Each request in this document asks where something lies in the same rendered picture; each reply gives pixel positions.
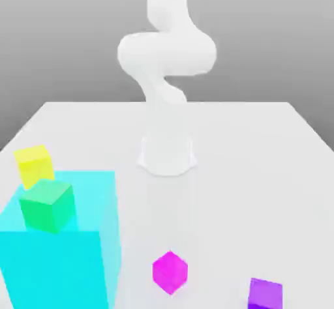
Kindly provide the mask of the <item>small magenta cube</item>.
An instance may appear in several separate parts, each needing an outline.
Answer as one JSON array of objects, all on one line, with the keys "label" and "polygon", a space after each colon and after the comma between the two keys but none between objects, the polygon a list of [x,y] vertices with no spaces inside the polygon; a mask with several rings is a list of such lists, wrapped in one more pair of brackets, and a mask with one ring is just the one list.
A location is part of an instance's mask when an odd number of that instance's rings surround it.
[{"label": "small magenta cube", "polygon": [[153,263],[153,281],[167,294],[173,295],[188,278],[188,264],[172,251]]}]

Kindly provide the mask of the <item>small yellow cube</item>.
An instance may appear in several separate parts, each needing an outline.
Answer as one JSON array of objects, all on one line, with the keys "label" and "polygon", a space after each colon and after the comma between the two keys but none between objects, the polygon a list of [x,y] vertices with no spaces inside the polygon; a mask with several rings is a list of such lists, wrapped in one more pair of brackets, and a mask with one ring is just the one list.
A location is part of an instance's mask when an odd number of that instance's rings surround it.
[{"label": "small yellow cube", "polygon": [[14,151],[23,187],[27,190],[40,179],[55,179],[52,160],[44,145]]}]

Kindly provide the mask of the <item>small green cube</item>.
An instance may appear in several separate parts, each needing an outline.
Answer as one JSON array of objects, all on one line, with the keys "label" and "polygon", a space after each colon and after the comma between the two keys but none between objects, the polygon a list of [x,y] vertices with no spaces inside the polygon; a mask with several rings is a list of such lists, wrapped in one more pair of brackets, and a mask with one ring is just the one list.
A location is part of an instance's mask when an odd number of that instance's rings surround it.
[{"label": "small green cube", "polygon": [[49,233],[59,233],[76,214],[73,187],[64,181],[41,179],[19,202],[25,224]]}]

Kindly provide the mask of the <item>small purple cube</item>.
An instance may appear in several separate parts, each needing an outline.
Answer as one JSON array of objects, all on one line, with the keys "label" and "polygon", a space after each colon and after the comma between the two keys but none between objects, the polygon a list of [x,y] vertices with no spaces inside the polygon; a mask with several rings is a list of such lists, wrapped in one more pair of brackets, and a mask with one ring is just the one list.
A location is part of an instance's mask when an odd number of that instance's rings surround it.
[{"label": "small purple cube", "polygon": [[247,309],[282,309],[282,284],[251,278]]}]

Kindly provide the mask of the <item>large cyan box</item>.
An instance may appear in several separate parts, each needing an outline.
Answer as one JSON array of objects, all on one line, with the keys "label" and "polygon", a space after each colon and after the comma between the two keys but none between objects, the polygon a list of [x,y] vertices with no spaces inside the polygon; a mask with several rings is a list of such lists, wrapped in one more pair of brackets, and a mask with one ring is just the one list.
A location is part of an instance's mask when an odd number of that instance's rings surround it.
[{"label": "large cyan box", "polygon": [[114,309],[121,241],[114,171],[57,171],[76,216],[57,234],[25,225],[19,185],[0,213],[0,270],[13,309]]}]

